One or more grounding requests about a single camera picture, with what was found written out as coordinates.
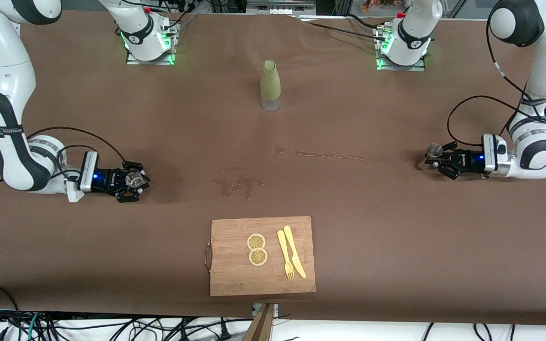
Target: white floor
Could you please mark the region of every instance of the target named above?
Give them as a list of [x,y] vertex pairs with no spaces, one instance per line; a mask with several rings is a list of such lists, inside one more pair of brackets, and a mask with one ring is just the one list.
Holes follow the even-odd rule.
[[[98,324],[121,323],[128,320],[69,320],[60,322],[59,326],[83,327]],[[164,326],[173,327],[180,319],[163,319]],[[192,324],[207,324],[218,322],[219,318],[201,318]],[[231,334],[245,332],[250,322],[232,322],[227,324]],[[427,323],[403,323],[403,322],[346,322],[346,321],[316,321],[316,320],[276,320],[273,327],[271,341],[286,341],[299,337],[297,341],[421,341]],[[5,322],[0,322],[0,332],[6,328]],[[479,326],[480,334],[488,341],[488,335],[484,328]],[[492,341],[510,341],[510,326],[507,324],[489,324]],[[71,341],[107,341],[118,330],[118,326],[98,328],[91,330],[59,330],[62,335]],[[211,328],[219,334],[220,327]],[[10,328],[5,341],[16,341],[18,330]],[[119,341],[130,340],[130,328],[127,328],[118,338]],[[196,332],[191,335],[191,341],[215,340],[214,335],[208,330]],[[136,341],[161,341],[161,333],[143,332],[138,335]],[[479,341],[473,332],[472,324],[465,323],[436,323],[429,333],[427,341]],[[514,341],[546,341],[546,326],[516,326]]]

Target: lemon slice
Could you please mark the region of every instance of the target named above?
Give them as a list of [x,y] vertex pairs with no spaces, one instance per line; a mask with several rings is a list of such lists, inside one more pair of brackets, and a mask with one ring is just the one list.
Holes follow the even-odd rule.
[[255,233],[247,238],[247,246],[250,248],[250,250],[254,250],[255,248],[264,248],[264,245],[266,244],[263,235],[260,233]]
[[269,255],[267,255],[267,252],[263,248],[255,248],[250,251],[248,259],[252,265],[261,266],[267,262],[268,257]]

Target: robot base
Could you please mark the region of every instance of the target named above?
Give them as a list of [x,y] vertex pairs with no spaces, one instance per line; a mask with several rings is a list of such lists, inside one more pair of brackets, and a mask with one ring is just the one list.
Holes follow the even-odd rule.
[[[384,26],[379,25],[378,28],[373,28],[372,33],[374,36],[381,36],[388,38],[390,31],[390,22],[386,22]],[[393,63],[388,56],[382,54],[381,50],[385,45],[385,41],[374,41],[374,49],[376,51],[376,69],[377,70],[391,70],[391,71],[425,71],[425,58],[420,57],[420,60],[414,65],[404,66]]]
[[[163,26],[168,26],[170,20],[167,17],[163,18]],[[176,61],[176,47],[178,46],[178,37],[180,36],[180,22],[172,26],[165,32],[161,40],[165,45],[171,46],[171,48],[165,51],[159,58],[156,58],[151,61],[141,61],[135,58],[130,51],[128,51],[126,56],[126,64],[128,65],[174,65]]]

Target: plastic bottle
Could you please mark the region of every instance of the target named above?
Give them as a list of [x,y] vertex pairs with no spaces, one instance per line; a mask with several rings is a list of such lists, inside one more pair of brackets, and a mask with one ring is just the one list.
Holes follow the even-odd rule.
[[263,65],[263,74],[260,76],[260,101],[264,110],[269,112],[278,110],[281,105],[281,94],[282,85],[277,73],[277,65],[273,60],[266,60]]

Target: brown paper tablecloth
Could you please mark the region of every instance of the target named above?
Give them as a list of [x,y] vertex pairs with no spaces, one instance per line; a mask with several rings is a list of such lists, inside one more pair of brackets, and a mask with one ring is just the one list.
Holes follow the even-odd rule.
[[[353,21],[321,23],[368,33]],[[70,204],[0,183],[0,286],[27,310],[243,316],[271,299],[297,319],[546,323],[546,180],[414,170],[427,144],[450,141],[446,117],[462,99],[518,101],[490,61],[484,27],[440,22],[427,71],[400,73],[377,71],[368,39],[284,16],[198,16],[169,67],[125,65],[106,12],[23,26],[37,77],[26,131],[90,130],[153,181],[124,205],[103,195]],[[533,48],[494,47],[524,84]],[[266,59],[282,80],[274,114],[260,107]],[[477,100],[453,130],[477,142],[510,115]],[[120,165],[89,136],[52,136],[94,145],[103,167]],[[217,183],[241,176],[263,185],[250,199],[220,195]],[[317,292],[208,296],[210,221],[285,215],[312,216]]]

